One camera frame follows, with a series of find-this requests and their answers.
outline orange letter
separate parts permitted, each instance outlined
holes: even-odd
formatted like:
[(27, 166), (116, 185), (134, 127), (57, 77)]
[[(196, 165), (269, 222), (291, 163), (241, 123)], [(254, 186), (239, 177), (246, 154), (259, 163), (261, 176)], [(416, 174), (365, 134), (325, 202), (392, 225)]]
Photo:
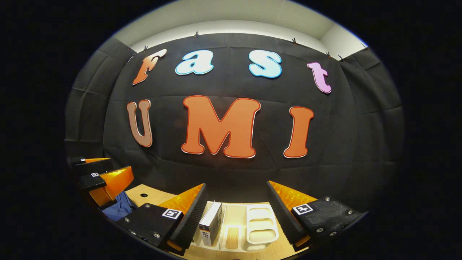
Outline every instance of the orange letter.
[(284, 150), (284, 156), (286, 158), (300, 158), (308, 153), (306, 137), (308, 136), (308, 127), (314, 113), (302, 106), (291, 107), (289, 112), (293, 117), (292, 137), (289, 147)]
[(235, 100), (222, 120), (218, 119), (212, 102), (205, 96), (190, 96), (183, 104), (188, 108), (188, 130), (186, 143), (181, 150), (188, 154), (200, 155), (205, 148), (199, 143), (202, 132), (208, 150), (217, 154), (221, 145), (230, 134), (229, 144), (223, 150), (228, 157), (252, 158), (254, 119), (260, 110), (260, 103), (253, 99)]
[(138, 126), (136, 124), (136, 103), (130, 102), (127, 104), (128, 118), (130, 119), (130, 128), (132, 129), (133, 137), (135, 140), (144, 147), (150, 147), (152, 144), (152, 133), (151, 133), (151, 124), (149, 123), (149, 114), (148, 110), (151, 107), (151, 102), (147, 99), (142, 100), (138, 103), (141, 110), (141, 119), (143, 120), (143, 128), (145, 135), (142, 136), (138, 131)]
[(140, 71), (138, 72), (138, 76), (136, 76), (136, 79), (133, 81), (133, 86), (140, 82), (143, 82), (147, 78), (146, 72), (151, 71), (152, 68), (154, 68), (154, 66), (156, 65), (159, 57), (163, 57), (166, 53), (167, 49), (163, 49), (144, 58), (143, 65), (141, 65)]

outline letter m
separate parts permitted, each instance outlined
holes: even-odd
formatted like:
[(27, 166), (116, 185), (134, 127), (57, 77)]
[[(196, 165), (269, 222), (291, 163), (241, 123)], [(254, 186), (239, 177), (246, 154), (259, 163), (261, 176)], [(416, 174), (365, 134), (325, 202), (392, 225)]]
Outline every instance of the letter m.
[(261, 105), (253, 99), (235, 100), (225, 116), (218, 119), (212, 102), (205, 96), (190, 96), (183, 104), (188, 108), (188, 130), (186, 143), (181, 150), (188, 154), (200, 155), (205, 148), (200, 144), (200, 134), (204, 137), (207, 148), (215, 155), (226, 137), (230, 135), (229, 144), (224, 154), (233, 158), (252, 158), (252, 135), (255, 114)]

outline blue letter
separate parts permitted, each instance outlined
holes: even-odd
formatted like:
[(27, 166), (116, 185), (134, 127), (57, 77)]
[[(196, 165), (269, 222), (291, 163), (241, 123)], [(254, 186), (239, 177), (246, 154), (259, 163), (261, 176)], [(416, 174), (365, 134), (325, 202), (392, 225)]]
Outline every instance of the blue letter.
[(178, 64), (175, 72), (178, 75), (188, 75), (192, 72), (195, 74), (205, 74), (213, 69), (211, 64), (213, 52), (209, 50), (197, 50), (186, 54), (183, 62)]
[(282, 68), (279, 63), (282, 62), (282, 59), (277, 53), (254, 50), (249, 53), (249, 59), (256, 63), (249, 65), (249, 70), (254, 76), (277, 78), (281, 75)]

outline white ceiling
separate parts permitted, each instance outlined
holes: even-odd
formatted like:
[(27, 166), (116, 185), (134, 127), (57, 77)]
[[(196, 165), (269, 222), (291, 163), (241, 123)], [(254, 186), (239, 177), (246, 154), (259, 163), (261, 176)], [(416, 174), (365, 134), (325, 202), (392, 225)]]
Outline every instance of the white ceiling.
[(327, 17), (290, 0), (178, 0), (118, 31), (130, 46), (179, 26), (214, 20), (247, 20), (282, 26), (320, 40), (334, 25)]

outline blue cloth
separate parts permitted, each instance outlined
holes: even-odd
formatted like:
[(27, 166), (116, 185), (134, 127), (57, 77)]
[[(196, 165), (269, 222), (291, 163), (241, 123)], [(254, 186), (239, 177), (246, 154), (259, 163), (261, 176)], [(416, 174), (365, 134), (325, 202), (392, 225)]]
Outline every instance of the blue cloth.
[(136, 209), (136, 206), (133, 204), (133, 202), (130, 200), (130, 198), (127, 196), (125, 192), (121, 192), (117, 197), (115, 198), (117, 200), (117, 203), (110, 206), (107, 209), (102, 210), (102, 212), (110, 219), (117, 221), (129, 213), (132, 212), (132, 208)]

